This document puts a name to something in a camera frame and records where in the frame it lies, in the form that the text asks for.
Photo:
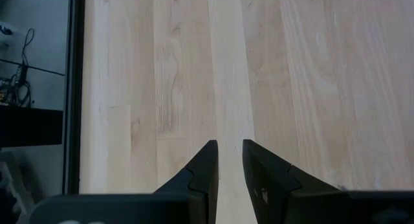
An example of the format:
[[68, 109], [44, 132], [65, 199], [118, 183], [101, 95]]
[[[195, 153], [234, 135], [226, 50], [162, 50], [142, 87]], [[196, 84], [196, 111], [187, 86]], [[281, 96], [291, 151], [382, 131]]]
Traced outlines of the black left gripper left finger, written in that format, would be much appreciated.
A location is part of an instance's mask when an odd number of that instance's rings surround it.
[[166, 223], [216, 222], [219, 187], [219, 153], [209, 140], [168, 182], [154, 192], [155, 214]]

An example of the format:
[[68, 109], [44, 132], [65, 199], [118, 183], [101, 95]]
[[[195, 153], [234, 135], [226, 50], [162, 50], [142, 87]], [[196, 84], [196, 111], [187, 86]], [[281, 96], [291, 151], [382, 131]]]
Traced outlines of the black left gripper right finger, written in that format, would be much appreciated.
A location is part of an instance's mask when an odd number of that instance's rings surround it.
[[346, 223], [347, 194], [258, 143], [243, 141], [243, 170], [258, 223]]

